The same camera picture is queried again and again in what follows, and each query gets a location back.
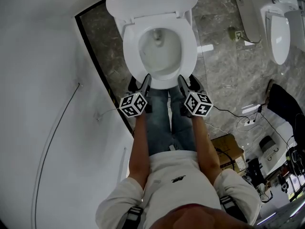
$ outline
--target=jeans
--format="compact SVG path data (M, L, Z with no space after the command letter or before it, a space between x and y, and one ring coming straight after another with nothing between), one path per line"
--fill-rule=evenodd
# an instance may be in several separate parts
M172 130L168 116L168 93L171 97ZM175 150L196 151L191 119L180 115L183 96L179 87L165 90L150 89L148 96L152 113L146 114L149 156Z
M289 122L298 146L305 148L305 116L296 100L277 84L271 87L268 109Z

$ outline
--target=person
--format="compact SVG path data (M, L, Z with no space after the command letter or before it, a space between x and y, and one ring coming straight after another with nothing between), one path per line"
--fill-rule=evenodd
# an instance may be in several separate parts
M261 208L260 197L235 171L220 169L203 118L180 115L183 96L178 87L150 89L148 96L152 113L136 117L130 173L99 205L98 227L132 228L126 218L131 207L137 206L144 212L135 228L252 228ZM221 198L235 205L231 215Z
M289 122L298 147L305 149L305 116L297 101L273 79L268 83L265 99L268 109Z

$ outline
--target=black pants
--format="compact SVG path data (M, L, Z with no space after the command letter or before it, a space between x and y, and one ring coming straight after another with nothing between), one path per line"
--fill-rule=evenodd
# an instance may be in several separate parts
M292 126L299 148L305 148L305 116L296 102L281 86L273 84L268 109L285 119Z

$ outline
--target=shirt sleeve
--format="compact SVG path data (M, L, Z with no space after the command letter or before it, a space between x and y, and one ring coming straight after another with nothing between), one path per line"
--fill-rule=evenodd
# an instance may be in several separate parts
M117 228L122 216L141 203L143 189L133 178L121 181L114 191L99 205L95 221L99 229Z
M231 196L243 212L250 225L253 225L261 209L261 199L253 186L248 184L232 169L222 171L214 182L214 188L221 198Z

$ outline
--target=cardboard box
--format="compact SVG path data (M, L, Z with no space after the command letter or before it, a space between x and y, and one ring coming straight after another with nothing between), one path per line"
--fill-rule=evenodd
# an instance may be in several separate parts
M246 162L243 156L244 151L238 146L232 134L224 135L222 137L213 139L212 143L214 147L221 149L223 152L225 152L231 157L231 159L234 161L234 169L237 173L246 169ZM222 170L229 168L232 169L233 166L229 157L224 153L217 153L220 161L220 168Z

